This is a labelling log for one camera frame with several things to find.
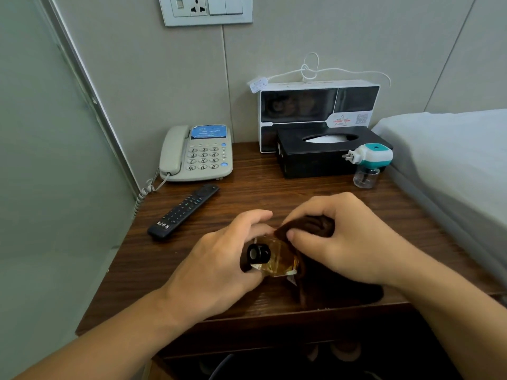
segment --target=amber liquid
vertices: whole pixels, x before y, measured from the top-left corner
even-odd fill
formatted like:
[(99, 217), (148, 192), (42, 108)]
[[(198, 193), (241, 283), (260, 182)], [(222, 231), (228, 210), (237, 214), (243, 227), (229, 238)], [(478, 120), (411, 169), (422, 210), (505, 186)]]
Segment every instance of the amber liquid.
[(289, 276), (297, 273), (298, 258), (290, 252), (286, 243), (272, 236), (259, 236), (253, 242), (266, 244), (271, 250), (271, 258), (265, 264), (252, 264), (252, 267), (274, 277)]

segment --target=remote control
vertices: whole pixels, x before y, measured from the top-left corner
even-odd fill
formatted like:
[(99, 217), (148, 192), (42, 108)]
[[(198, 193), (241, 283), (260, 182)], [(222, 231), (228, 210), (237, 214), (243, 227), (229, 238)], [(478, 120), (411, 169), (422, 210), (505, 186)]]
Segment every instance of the remote control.
[(219, 191), (215, 184), (205, 184), (164, 217), (148, 228), (148, 234), (156, 240), (166, 239), (187, 217), (194, 213), (207, 199)]

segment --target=person's left hand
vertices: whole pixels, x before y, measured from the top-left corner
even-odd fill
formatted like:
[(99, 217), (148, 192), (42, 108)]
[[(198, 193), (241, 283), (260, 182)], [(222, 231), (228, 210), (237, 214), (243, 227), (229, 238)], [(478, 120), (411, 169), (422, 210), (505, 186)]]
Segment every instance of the person's left hand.
[(261, 283), (263, 274), (257, 269), (244, 273), (239, 259), (245, 242), (274, 232), (268, 224), (257, 224), (272, 215), (261, 209), (243, 212), (225, 228), (201, 237), (160, 288), (176, 323), (189, 328), (225, 312)]

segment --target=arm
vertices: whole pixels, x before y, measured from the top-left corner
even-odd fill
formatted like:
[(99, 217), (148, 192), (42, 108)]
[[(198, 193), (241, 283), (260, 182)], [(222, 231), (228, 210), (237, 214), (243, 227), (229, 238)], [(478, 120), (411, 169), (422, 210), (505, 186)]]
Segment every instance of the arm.
[(466, 380), (507, 375), (507, 309), (407, 242), (351, 193), (312, 198), (284, 223), (322, 214), (335, 220), (333, 236), (289, 230), (297, 249), (352, 280), (397, 288)]
[(129, 379), (188, 328), (225, 312), (257, 287), (262, 274), (239, 267), (246, 241), (271, 233), (270, 211), (238, 215), (226, 228), (204, 235), (169, 281), (116, 316), (35, 364), (16, 380)]

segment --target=wooden table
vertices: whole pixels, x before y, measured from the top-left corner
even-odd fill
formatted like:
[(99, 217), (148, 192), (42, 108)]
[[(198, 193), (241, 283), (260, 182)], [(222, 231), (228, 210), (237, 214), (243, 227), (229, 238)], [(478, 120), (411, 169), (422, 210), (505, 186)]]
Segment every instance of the wooden table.
[[(167, 242), (154, 242), (146, 229), (202, 182), (169, 184), (150, 194), (132, 224), (108, 273), (88, 307), (77, 335), (160, 287), (205, 233), (218, 230), (240, 212), (272, 210), (277, 227), (298, 204), (312, 196), (352, 191), (382, 220), (424, 252), (458, 271), (493, 297), (502, 287), (474, 263), (439, 226), (383, 174), (374, 189), (359, 189), (352, 176), (284, 179), (274, 154), (260, 154), (257, 143), (236, 143), (234, 170), (220, 191), (194, 213)], [(163, 359), (206, 353), (333, 340), (356, 320), (414, 312), (396, 290), (384, 288), (380, 301), (339, 307), (323, 301), (302, 311), (292, 284), (267, 278), (227, 312), (197, 324), (159, 353)]]

